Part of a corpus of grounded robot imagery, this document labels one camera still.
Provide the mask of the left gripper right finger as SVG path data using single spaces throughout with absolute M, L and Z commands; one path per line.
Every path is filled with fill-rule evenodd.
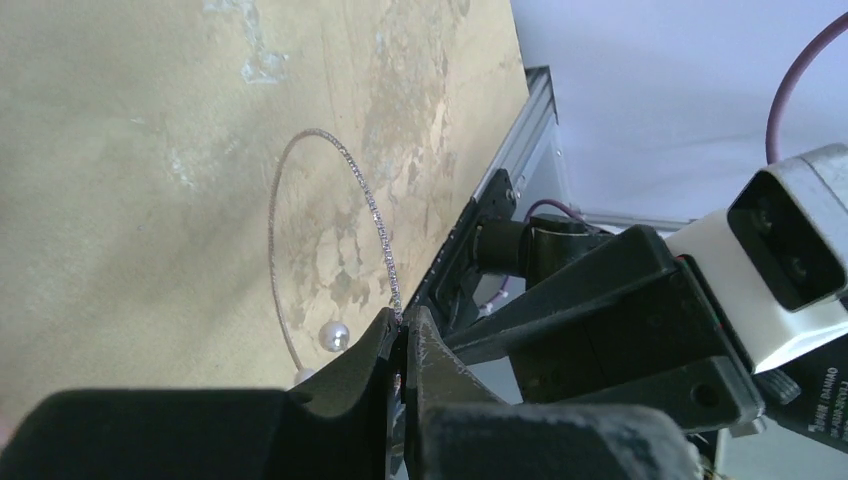
M 638 405 L 511 405 L 408 310 L 406 468 L 412 479 L 693 479 L 693 447 Z

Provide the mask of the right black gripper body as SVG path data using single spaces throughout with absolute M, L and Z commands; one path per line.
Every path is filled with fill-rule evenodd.
M 748 355 L 695 261 L 510 353 L 527 404 L 650 407 L 687 433 L 765 411 Z

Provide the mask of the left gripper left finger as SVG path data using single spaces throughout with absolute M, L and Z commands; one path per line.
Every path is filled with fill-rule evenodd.
M 81 389 L 41 401 L 5 479 L 384 479 L 393 312 L 290 390 Z

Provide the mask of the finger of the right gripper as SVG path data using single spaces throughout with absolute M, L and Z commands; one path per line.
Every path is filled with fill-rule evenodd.
M 664 239 L 653 229 L 636 225 L 444 342 L 467 364 L 495 360 L 675 270 Z

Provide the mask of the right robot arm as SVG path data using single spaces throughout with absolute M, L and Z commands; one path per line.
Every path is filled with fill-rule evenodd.
M 467 364 L 507 358 L 525 402 L 646 406 L 693 433 L 763 414 L 747 356 L 695 261 L 653 228 L 491 221 L 471 258 L 525 290 L 453 328 L 446 344 Z

